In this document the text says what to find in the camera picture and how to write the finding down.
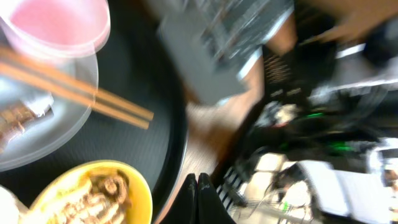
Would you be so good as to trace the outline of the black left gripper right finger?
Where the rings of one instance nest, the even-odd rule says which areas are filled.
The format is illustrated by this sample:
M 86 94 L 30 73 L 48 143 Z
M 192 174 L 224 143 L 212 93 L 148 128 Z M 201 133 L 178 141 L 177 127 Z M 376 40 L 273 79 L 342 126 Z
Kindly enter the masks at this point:
M 198 178 L 198 221 L 199 224 L 235 224 L 206 173 Z

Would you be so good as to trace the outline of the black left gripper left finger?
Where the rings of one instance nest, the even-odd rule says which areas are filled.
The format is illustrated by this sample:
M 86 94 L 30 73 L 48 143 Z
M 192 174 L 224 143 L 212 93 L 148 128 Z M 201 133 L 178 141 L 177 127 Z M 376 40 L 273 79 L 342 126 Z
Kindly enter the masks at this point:
M 196 224 L 197 200 L 195 174 L 188 174 L 161 224 Z

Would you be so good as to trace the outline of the yellow bowl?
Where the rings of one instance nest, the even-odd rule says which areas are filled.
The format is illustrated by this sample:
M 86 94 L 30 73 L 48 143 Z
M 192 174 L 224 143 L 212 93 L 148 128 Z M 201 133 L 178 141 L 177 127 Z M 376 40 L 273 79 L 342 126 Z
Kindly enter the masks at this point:
M 129 179 L 131 207 L 127 209 L 126 223 L 150 223 L 152 221 L 152 196 L 145 178 L 133 167 L 118 161 L 100 160 L 74 167 L 51 182 L 35 199 L 21 223 L 47 223 L 48 215 L 43 207 L 55 199 L 59 191 L 71 189 L 87 174 L 110 174 L 120 170 Z

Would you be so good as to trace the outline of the pink plastic cup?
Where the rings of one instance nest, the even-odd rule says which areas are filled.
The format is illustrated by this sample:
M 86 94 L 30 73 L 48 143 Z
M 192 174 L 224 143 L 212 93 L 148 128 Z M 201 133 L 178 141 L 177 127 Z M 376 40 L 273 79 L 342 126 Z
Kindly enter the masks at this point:
M 1 0 L 1 29 L 14 50 L 55 63 L 97 53 L 111 16 L 107 0 Z

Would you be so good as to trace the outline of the noodle and rice leftovers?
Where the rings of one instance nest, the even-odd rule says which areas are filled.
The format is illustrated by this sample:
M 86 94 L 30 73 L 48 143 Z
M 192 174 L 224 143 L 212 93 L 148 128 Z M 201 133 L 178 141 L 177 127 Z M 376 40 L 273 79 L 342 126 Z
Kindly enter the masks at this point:
M 50 224 L 122 224 L 130 207 L 129 179 L 116 170 L 84 175 L 77 186 L 59 191 L 42 210 Z

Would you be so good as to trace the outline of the white tissue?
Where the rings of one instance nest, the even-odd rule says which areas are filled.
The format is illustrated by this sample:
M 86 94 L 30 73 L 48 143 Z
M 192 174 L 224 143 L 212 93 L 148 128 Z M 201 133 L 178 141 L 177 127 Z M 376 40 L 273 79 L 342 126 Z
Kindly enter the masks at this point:
M 1 186 L 1 224 L 20 224 L 28 211 L 11 191 Z

